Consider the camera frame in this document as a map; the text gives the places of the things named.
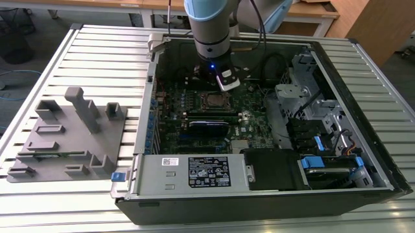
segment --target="blue latch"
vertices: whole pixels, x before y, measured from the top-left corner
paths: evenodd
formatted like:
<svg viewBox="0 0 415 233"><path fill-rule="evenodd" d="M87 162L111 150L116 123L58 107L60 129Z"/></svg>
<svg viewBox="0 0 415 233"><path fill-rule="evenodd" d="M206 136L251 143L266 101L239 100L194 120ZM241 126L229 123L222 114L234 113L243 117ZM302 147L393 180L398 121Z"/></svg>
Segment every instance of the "blue latch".
<svg viewBox="0 0 415 233"><path fill-rule="evenodd" d="M318 143L318 146L319 146L319 150L321 150L321 151L325 151L325 146L323 146L321 137L319 137L319 136L315 136L314 139L317 140L317 143Z"/></svg>
<svg viewBox="0 0 415 233"><path fill-rule="evenodd" d="M358 163L358 167L365 166L365 162L363 162L363 159L361 157L357 157L357 163Z"/></svg>
<svg viewBox="0 0 415 233"><path fill-rule="evenodd" d="M114 172L111 174L111 181L112 182L124 182L127 174L124 172Z"/></svg>
<svg viewBox="0 0 415 233"><path fill-rule="evenodd" d="M303 168L322 168L325 167L323 159L319 156L307 156L301 160Z"/></svg>

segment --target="wooden desk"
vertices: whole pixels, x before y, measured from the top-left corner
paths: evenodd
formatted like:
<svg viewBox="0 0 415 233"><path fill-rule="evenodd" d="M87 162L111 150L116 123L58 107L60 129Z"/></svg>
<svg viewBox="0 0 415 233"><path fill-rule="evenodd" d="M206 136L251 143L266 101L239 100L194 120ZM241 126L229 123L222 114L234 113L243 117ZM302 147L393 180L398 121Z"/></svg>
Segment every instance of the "wooden desk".
<svg viewBox="0 0 415 233"><path fill-rule="evenodd" d="M4 0L0 7L40 8L48 10L75 10L142 14L146 28L154 27L154 15L167 15L168 0ZM174 16L186 16L184 0L172 0ZM339 13L326 11L321 4L299 2L291 6L286 22L318 24L314 36L325 37Z"/></svg>
<svg viewBox="0 0 415 233"><path fill-rule="evenodd" d="M143 0L140 7L147 9L147 12L143 12L144 27L154 27L151 17L152 15L166 15L167 6L168 0ZM172 0L171 10L174 16L186 16L184 0ZM339 16L338 12L327 11L319 3L299 2L291 6L285 22L318 24L313 36L325 37L333 21Z"/></svg>

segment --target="white sticker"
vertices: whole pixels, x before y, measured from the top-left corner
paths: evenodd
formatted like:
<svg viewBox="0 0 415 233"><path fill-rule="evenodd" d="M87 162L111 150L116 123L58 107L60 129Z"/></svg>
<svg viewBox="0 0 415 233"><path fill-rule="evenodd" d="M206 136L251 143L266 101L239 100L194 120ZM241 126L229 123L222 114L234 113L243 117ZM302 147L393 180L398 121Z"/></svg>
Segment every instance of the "white sticker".
<svg viewBox="0 0 415 233"><path fill-rule="evenodd" d="M139 7L139 5L136 5L136 4L122 4L122 6Z"/></svg>
<svg viewBox="0 0 415 233"><path fill-rule="evenodd" d="M179 166L179 158L163 158L162 166Z"/></svg>

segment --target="barcode sticker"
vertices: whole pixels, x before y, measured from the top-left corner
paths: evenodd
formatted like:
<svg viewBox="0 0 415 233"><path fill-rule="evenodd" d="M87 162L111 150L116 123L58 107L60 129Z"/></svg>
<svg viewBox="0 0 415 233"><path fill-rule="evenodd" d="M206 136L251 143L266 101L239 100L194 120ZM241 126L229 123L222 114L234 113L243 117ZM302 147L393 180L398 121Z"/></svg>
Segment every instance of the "barcode sticker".
<svg viewBox="0 0 415 233"><path fill-rule="evenodd" d="M179 166L179 158L163 158L162 166Z"/></svg>

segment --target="table leg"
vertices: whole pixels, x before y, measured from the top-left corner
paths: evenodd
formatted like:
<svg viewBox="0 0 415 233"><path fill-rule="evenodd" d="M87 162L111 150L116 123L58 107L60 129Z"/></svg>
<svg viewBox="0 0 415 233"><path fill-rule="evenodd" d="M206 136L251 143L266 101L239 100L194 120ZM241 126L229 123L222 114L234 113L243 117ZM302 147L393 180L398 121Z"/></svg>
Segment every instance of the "table leg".
<svg viewBox="0 0 415 233"><path fill-rule="evenodd" d="M59 18L58 10L48 10L48 12L50 12L50 15L51 15L52 19L58 19Z"/></svg>
<svg viewBox="0 0 415 233"><path fill-rule="evenodd" d="M154 28L152 10L151 9L142 9L142 18L143 18L144 27L146 28Z"/></svg>
<svg viewBox="0 0 415 233"><path fill-rule="evenodd" d="M334 21L333 18L325 18L323 19L323 21L319 24L318 29L317 29L317 31L314 33L314 37L325 37L326 36L333 21Z"/></svg>

